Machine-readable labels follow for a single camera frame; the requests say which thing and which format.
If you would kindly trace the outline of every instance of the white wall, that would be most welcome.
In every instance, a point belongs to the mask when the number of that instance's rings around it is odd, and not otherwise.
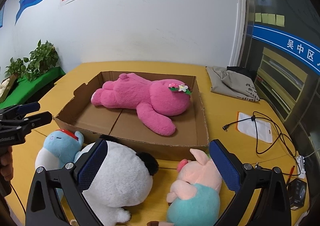
[[[122,60],[227,66],[237,61],[243,32],[237,0],[43,0],[15,25],[19,7],[5,4],[1,77],[10,57],[28,56],[39,39],[56,46],[64,71]]]

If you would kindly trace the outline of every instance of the panda ear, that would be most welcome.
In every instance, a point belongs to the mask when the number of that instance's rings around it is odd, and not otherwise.
[[[152,155],[146,152],[139,152],[136,153],[136,155],[144,162],[150,175],[153,176],[157,173],[157,171],[159,170],[159,164]]]
[[[116,139],[116,138],[113,137],[113,136],[101,135],[101,136],[99,136],[99,138],[104,139],[104,140],[106,140],[106,141],[115,142],[115,143],[120,144],[120,143],[119,143],[119,140]]]

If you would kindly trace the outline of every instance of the red pen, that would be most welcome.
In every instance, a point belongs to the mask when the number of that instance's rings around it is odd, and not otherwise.
[[[289,178],[288,178],[287,183],[285,184],[285,186],[288,186],[288,184],[290,183],[290,179],[291,179],[291,176],[293,174],[294,168],[295,168],[295,165],[291,168],[290,175],[289,175]]]

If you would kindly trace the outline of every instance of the cardboard box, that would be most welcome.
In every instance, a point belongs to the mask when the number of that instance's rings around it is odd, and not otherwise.
[[[288,195],[290,208],[292,210],[300,209],[304,206],[306,199],[307,183],[296,178],[288,185]]]
[[[161,136],[146,127],[138,119],[135,110],[107,109],[91,104],[91,96],[95,90],[108,80],[117,80],[121,73],[130,72],[101,72],[87,85],[78,87],[73,99],[54,118],[58,126],[71,132],[82,132],[86,144],[95,142],[100,134],[111,135],[136,152],[148,152],[163,160],[194,160],[190,148],[203,151],[207,149],[209,135],[196,77],[135,72],[151,81],[177,79],[191,88],[189,108],[181,115],[171,117],[177,127],[176,132],[172,136]]]
[[[4,80],[2,81],[2,82],[4,82],[5,80],[10,79],[7,87],[5,88],[3,94],[2,94],[1,97],[0,97],[0,103],[2,103],[3,101],[5,101],[5,99],[7,98],[8,94],[9,94],[9,91],[12,89],[13,84],[14,84],[15,81],[17,80],[17,76],[18,76],[17,74],[16,74],[16,75],[12,74],[10,77],[8,77],[8,78],[6,78],[6,79],[4,79]]]

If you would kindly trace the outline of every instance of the black box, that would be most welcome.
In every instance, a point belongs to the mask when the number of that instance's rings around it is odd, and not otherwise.
[[[296,178],[288,185],[288,194],[290,201],[290,208],[292,210],[300,209],[304,206],[306,199],[307,183]]]

